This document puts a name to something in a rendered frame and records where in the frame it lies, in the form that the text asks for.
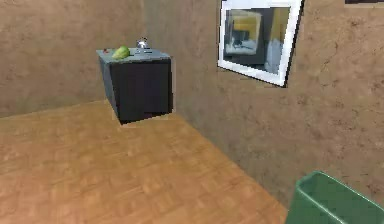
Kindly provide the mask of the white framed wall picture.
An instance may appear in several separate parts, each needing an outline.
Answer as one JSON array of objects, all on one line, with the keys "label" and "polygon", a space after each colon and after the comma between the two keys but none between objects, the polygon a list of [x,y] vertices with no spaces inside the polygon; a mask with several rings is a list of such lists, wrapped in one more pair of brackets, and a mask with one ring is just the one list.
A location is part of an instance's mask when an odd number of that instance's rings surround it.
[{"label": "white framed wall picture", "polygon": [[305,0],[222,0],[220,68],[287,85]]}]

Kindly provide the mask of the green fruit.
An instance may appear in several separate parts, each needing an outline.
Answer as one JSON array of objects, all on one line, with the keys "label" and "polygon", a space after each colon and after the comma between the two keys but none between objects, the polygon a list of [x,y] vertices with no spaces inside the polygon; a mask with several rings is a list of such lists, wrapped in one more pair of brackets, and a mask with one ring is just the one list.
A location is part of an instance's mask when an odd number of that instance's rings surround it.
[{"label": "green fruit", "polygon": [[121,46],[116,49],[112,55],[113,59],[120,60],[128,57],[130,55],[130,50],[126,46]]}]

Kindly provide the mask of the black cabinet with grey top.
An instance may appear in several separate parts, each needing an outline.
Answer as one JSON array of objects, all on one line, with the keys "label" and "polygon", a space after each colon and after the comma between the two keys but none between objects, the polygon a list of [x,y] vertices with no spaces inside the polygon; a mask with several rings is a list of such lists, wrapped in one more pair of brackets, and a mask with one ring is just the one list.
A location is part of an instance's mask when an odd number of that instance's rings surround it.
[{"label": "black cabinet with grey top", "polygon": [[121,124],[169,114],[173,109],[171,57],[156,49],[122,60],[97,50],[105,95]]}]

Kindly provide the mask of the green bin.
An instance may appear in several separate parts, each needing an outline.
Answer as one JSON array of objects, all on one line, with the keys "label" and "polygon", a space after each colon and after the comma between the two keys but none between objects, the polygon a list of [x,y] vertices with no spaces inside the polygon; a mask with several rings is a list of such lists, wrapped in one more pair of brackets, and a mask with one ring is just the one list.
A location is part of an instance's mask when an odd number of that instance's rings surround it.
[{"label": "green bin", "polygon": [[384,208],[322,171],[299,179],[285,224],[384,224]]}]

